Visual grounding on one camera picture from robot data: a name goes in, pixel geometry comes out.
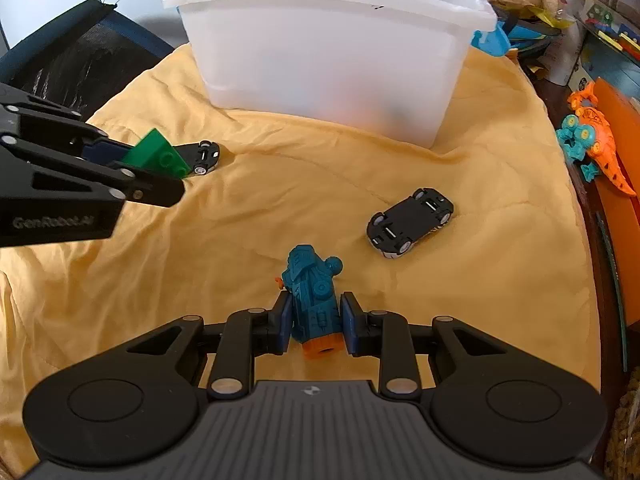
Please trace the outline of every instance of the teal toy robot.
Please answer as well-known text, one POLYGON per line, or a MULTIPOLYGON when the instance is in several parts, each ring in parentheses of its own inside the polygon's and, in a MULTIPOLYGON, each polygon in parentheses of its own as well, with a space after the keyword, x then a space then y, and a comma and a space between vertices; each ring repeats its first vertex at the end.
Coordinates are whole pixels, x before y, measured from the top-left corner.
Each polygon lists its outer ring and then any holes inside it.
POLYGON ((293 295, 293 339, 302 343, 306 357, 320 357, 342 348, 342 321, 333 277, 342 272, 337 256, 322 260, 311 245, 298 245, 289 253, 287 269, 276 278, 293 295))

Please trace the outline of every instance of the blue plastic toy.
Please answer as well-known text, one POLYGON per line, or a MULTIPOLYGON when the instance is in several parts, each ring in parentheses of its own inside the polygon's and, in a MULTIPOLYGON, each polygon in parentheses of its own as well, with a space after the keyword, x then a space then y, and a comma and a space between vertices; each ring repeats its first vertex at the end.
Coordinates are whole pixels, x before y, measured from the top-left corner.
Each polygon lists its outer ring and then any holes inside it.
POLYGON ((598 175, 602 174, 598 165, 593 161, 591 161, 589 164, 581 164, 580 169, 582 170, 584 179, 587 182, 591 182, 598 175))
POLYGON ((580 119, 578 119, 578 116, 573 114, 567 115, 567 117, 562 120, 562 128, 569 130, 572 135, 578 127, 578 124, 580 124, 580 119))
POLYGON ((311 245, 298 245, 289 253, 282 279, 276 279, 293 295, 291 335, 302 343, 307 357, 344 346, 333 282, 341 271, 342 261, 337 256, 322 261, 311 245))
POLYGON ((486 52, 490 56, 500 57, 504 56, 511 48, 509 38, 502 30, 502 23, 498 22, 495 25, 493 32, 482 32, 476 30, 471 40, 471 46, 476 47, 478 50, 486 52))
POLYGON ((558 140, 562 140, 562 142, 564 142, 565 140, 573 139, 574 133, 568 128, 561 128, 560 130, 556 130, 556 137, 558 140))

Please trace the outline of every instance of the yellow blanket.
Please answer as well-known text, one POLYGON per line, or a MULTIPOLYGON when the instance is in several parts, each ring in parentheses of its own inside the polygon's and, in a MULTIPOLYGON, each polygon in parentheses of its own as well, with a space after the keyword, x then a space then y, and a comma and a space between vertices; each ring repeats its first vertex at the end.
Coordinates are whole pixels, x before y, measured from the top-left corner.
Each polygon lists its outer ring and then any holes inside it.
MULTIPOLYGON (((432 150, 353 128, 212 107, 188 46, 143 73, 92 118, 135 144, 210 139, 219 167, 169 209, 129 203, 109 240, 0 251, 0 456, 14 474, 36 456, 21 422, 39 380, 184 314, 220 322, 270 307, 297 244, 344 262, 335 278, 365 310, 412 323, 455 316, 598 387, 598 316, 580 209, 545 107, 519 69, 470 49, 432 150), (451 222, 398 260, 367 221, 434 187, 451 222)), ((420 359, 425 385, 431 383, 420 359)), ((345 353, 257 359, 278 379, 377 377, 345 353)))

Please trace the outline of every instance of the toy car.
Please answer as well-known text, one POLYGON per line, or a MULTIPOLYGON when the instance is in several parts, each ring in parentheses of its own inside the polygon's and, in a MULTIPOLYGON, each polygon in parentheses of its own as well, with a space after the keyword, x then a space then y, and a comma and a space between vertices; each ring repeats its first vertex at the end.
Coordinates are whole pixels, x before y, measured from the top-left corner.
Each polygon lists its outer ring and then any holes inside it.
POLYGON ((383 213, 372 216, 367 237, 385 258, 399 258, 424 235, 443 227, 453 204, 435 189, 421 187, 383 213))
POLYGON ((193 167, 193 173, 204 175, 215 169, 220 159, 220 147, 215 142, 203 140, 198 145, 197 163, 193 167))

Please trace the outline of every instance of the black office chair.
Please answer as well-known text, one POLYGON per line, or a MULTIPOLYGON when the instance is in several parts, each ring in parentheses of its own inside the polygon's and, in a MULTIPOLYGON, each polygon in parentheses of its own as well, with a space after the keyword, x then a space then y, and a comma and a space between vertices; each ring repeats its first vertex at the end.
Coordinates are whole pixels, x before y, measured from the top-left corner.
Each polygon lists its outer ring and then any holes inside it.
POLYGON ((0 82, 86 120, 173 51, 115 8, 87 0, 46 23, 0 57, 0 82))

